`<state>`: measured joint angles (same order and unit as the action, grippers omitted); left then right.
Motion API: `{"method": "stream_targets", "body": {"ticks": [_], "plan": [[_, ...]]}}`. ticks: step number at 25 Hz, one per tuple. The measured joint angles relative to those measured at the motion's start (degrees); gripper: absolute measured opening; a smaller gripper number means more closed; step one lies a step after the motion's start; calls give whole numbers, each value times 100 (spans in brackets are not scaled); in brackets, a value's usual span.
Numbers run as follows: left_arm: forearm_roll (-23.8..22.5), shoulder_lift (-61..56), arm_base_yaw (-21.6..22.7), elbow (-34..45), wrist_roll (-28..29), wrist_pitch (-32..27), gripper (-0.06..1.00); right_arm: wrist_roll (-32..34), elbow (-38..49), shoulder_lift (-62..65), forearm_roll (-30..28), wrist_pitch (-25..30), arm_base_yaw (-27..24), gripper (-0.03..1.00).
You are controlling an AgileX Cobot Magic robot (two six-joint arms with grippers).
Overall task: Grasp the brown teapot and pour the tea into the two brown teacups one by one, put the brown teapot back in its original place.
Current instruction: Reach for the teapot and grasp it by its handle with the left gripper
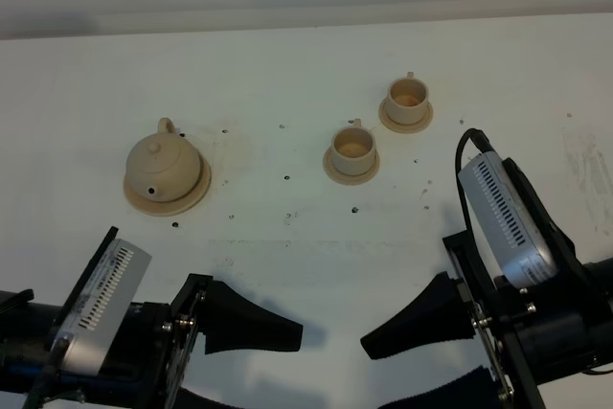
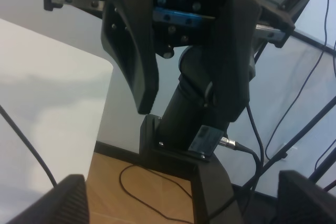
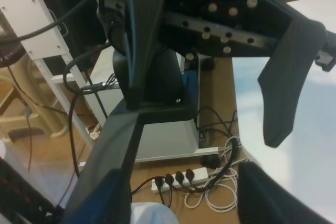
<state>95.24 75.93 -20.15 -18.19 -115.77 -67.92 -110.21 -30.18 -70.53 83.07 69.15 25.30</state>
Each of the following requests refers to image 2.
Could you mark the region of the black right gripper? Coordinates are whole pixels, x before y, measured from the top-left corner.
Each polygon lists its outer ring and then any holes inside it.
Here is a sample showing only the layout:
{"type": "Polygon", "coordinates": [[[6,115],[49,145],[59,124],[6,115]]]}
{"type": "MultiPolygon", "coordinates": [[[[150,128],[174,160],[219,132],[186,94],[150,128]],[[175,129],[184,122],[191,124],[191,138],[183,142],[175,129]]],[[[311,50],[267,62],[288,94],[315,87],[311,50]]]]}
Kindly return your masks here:
{"type": "Polygon", "coordinates": [[[155,54],[173,48],[203,47],[213,83],[207,122],[234,122],[249,103],[253,35],[281,47],[295,26],[270,0],[44,0],[53,11],[73,6],[102,21],[101,42],[132,92],[139,114],[149,114],[159,90],[155,54]]]}

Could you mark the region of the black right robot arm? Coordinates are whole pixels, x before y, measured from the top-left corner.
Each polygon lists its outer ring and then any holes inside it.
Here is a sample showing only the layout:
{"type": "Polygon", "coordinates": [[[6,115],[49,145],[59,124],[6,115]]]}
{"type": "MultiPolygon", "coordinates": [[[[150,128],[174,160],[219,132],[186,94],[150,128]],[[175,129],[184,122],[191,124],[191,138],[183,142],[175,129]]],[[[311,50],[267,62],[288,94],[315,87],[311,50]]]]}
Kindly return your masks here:
{"type": "Polygon", "coordinates": [[[123,73],[139,114],[140,165],[190,179],[195,223],[239,223],[235,194],[214,155],[249,104],[254,53],[282,47],[295,26],[265,0],[44,0],[102,20],[101,43],[123,73]]]}

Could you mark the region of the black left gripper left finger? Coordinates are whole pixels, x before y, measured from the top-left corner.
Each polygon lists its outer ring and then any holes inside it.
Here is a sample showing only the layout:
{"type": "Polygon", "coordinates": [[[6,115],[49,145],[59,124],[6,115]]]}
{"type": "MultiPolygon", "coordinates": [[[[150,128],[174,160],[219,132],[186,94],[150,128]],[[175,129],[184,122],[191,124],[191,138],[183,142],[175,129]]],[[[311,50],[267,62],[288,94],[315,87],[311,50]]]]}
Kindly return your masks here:
{"type": "Polygon", "coordinates": [[[84,176],[67,176],[9,223],[89,223],[84,176]]]}

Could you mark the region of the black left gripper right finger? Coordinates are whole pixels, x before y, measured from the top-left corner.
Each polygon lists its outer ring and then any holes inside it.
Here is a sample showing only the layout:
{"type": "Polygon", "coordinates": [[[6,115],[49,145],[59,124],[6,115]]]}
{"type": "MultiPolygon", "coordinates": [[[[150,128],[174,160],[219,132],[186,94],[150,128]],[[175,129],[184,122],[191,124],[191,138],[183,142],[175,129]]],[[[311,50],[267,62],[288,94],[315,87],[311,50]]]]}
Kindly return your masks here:
{"type": "Polygon", "coordinates": [[[294,170],[282,171],[275,223],[335,223],[335,196],[294,170]]]}

